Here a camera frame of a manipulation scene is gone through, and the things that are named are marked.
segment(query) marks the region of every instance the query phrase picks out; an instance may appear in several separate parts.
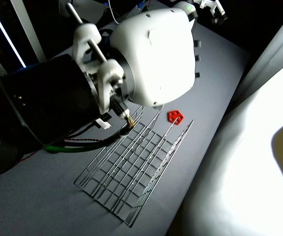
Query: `wire basket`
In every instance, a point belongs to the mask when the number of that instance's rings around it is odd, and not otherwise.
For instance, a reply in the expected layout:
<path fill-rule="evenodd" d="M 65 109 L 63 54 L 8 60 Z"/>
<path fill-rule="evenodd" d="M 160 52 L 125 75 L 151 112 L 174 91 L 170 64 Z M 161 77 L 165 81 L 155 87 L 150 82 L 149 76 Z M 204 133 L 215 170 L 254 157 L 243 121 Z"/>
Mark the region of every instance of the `wire basket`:
<path fill-rule="evenodd" d="M 152 191 L 191 128 L 192 121 L 172 144 L 152 129 L 160 112 L 148 125 L 141 123 L 143 107 L 133 114 L 136 125 L 129 136 L 102 149 L 74 184 L 124 221 L 135 223 Z"/>

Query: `white light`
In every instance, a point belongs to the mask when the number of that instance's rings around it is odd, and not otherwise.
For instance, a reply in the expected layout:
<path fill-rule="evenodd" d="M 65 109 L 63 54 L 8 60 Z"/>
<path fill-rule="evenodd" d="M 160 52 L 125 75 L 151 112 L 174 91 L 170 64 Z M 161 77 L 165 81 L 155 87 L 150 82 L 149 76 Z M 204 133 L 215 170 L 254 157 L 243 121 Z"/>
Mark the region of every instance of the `white light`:
<path fill-rule="evenodd" d="M 26 65 L 25 65 L 24 61 L 22 60 L 22 58 L 20 57 L 19 53 L 17 52 L 17 50 L 16 50 L 14 44 L 13 44 L 12 41 L 10 40 L 10 38 L 9 38 L 8 34 L 6 33 L 6 31 L 5 31 L 5 29 L 4 29 L 4 27 L 3 27 L 3 25 L 2 25 L 1 22 L 0 22 L 0 30 L 3 32 L 5 38 L 7 39 L 9 45 L 11 46 L 11 48 L 12 48 L 13 51 L 14 51 L 14 53 L 16 54 L 18 60 L 20 61 L 20 63 L 22 64 L 22 66 L 25 68 Z"/>

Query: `gray table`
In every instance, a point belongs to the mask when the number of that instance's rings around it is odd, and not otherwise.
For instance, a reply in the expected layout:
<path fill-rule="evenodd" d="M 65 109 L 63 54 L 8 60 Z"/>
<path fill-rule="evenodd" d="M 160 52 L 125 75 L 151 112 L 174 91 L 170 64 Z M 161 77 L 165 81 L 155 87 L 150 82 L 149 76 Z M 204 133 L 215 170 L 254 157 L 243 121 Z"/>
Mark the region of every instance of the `gray table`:
<path fill-rule="evenodd" d="M 0 175 L 1 236 L 165 235 L 225 113 L 249 56 L 201 25 L 197 25 L 195 39 L 203 42 L 203 47 L 197 49 L 202 56 L 197 71 L 202 73 L 202 77 L 184 96 L 166 104 L 155 131 L 162 134 L 169 127 L 166 114 L 170 110 L 180 110 L 185 117 L 168 136 L 171 142 L 192 119 L 195 123 L 134 226 L 128 228 L 73 185 L 96 152 L 47 154 L 40 151 Z M 150 119 L 154 112 L 146 109 L 145 120 Z M 118 119 L 115 118 L 112 123 L 113 127 L 108 132 L 94 128 L 83 137 L 107 136 L 118 128 Z"/>

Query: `metal wire rack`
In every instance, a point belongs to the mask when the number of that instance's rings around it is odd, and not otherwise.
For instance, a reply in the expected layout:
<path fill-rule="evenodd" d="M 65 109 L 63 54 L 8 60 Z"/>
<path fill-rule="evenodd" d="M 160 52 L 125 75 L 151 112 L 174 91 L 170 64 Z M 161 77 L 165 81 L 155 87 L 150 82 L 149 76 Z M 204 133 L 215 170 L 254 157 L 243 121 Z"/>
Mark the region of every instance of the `metal wire rack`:
<path fill-rule="evenodd" d="M 132 227 L 152 191 L 191 128 L 192 121 L 172 144 L 152 129 L 160 112 L 148 125 L 141 123 L 143 107 L 132 115 L 135 128 L 129 136 L 102 149 L 74 184 Z"/>

